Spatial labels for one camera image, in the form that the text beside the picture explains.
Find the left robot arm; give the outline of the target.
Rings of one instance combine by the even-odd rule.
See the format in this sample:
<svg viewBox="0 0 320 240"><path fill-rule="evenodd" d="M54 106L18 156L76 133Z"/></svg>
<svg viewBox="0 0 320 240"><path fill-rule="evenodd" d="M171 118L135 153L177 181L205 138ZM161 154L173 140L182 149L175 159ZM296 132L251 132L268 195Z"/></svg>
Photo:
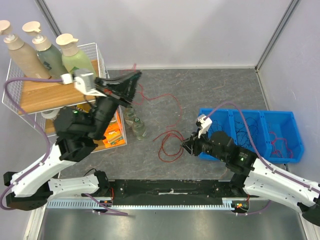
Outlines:
<svg viewBox="0 0 320 240"><path fill-rule="evenodd" d="M46 152L29 167L3 176L6 189L0 197L5 211L31 211L49 201L64 197L104 197L110 183L103 171L77 178L58 179L62 170L79 163L105 139L105 132L119 106L133 102L142 72L131 71L115 78L95 77L87 69L63 74L58 81L73 84L85 96L95 97L89 112L71 106L62 107L54 119L55 143L45 140Z"/></svg>

